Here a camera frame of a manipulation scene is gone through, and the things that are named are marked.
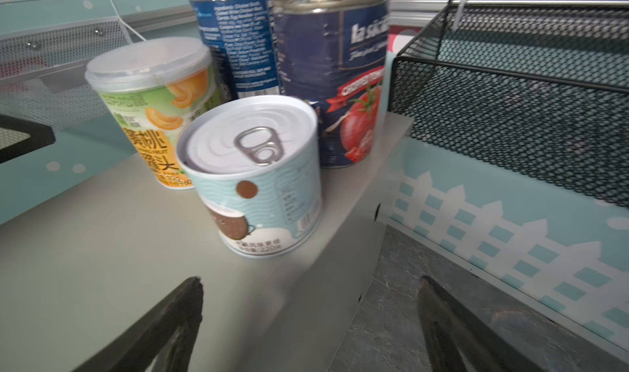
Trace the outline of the peach fruit can plastic lid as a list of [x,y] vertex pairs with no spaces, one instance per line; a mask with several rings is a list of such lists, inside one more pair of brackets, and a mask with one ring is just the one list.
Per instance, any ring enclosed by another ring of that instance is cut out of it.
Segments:
[[175,148],[192,121],[223,103],[209,48],[191,37],[142,41],[92,59],[85,79],[157,181],[191,189]]

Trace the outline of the blue soup can pink lid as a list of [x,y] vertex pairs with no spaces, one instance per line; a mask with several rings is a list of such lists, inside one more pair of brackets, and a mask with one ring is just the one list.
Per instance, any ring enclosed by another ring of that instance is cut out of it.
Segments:
[[278,95],[274,0],[188,0],[229,100]]

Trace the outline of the fruit can white lid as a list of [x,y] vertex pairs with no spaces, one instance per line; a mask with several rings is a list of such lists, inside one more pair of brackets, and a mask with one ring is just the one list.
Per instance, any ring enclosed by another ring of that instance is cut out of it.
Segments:
[[213,108],[175,153],[227,247],[246,257],[295,249],[322,216],[318,118],[303,100],[262,95]]

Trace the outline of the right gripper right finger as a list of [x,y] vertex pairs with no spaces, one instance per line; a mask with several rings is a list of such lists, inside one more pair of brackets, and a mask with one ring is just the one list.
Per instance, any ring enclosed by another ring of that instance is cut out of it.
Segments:
[[424,275],[418,315],[434,371],[539,371],[433,278]]

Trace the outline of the dark blue chopped tomato can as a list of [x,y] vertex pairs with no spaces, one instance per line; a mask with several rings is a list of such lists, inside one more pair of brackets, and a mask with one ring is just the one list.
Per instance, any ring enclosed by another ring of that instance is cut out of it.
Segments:
[[275,0],[281,91],[318,117],[323,168],[350,167],[375,141],[390,0]]

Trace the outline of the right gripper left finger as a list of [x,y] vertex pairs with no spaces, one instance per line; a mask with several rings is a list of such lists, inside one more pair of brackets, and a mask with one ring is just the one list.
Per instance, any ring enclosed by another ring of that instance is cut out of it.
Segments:
[[77,371],[186,371],[202,322],[201,279],[190,277]]

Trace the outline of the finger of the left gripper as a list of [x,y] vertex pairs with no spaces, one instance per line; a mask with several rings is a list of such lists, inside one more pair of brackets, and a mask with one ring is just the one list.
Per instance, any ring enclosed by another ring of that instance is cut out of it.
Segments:
[[50,126],[1,115],[1,163],[9,162],[56,142]]

